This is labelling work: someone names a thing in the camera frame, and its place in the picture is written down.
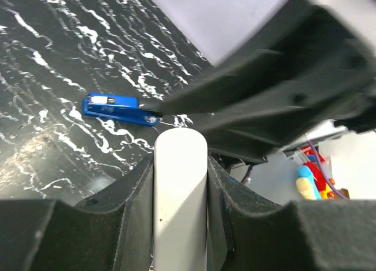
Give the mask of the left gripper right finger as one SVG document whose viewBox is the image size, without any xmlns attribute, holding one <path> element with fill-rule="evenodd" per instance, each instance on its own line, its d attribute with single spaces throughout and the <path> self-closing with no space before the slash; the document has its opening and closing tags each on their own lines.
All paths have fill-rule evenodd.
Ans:
<svg viewBox="0 0 376 271">
<path fill-rule="evenodd" d="M 375 202 L 280 206 L 208 159 L 209 255 L 214 270 L 374 270 Z"/>
</svg>

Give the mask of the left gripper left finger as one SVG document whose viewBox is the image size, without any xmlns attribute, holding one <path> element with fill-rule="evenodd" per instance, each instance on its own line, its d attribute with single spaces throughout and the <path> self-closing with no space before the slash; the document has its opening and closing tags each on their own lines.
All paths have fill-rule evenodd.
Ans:
<svg viewBox="0 0 376 271">
<path fill-rule="evenodd" d="M 153 155 L 77 205 L 1 202 L 2 270 L 148 270 Z"/>
</svg>

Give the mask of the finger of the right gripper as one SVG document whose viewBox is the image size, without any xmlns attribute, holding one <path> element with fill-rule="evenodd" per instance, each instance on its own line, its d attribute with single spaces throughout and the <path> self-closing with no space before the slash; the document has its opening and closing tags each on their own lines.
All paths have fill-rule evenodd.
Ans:
<svg viewBox="0 0 376 271">
<path fill-rule="evenodd" d="M 209 150 L 252 163 L 323 121 L 375 128 L 375 0 L 286 0 L 218 67 L 168 97 Z"/>
</svg>

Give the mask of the white plastic stick tool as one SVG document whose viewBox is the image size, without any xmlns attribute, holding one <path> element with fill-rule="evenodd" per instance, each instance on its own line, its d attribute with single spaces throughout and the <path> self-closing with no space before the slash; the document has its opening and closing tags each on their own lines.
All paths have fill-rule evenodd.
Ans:
<svg viewBox="0 0 376 271">
<path fill-rule="evenodd" d="M 189 128 L 155 142 L 154 270 L 206 270 L 207 142 Z"/>
</svg>

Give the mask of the blue black stapler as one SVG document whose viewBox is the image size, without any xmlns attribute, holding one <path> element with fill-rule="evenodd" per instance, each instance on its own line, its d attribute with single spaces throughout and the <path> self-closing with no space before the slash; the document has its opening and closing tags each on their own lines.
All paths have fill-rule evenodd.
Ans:
<svg viewBox="0 0 376 271">
<path fill-rule="evenodd" d="M 89 93 L 82 101 L 85 116 L 155 126 L 163 117 L 159 101 L 108 93 Z"/>
</svg>

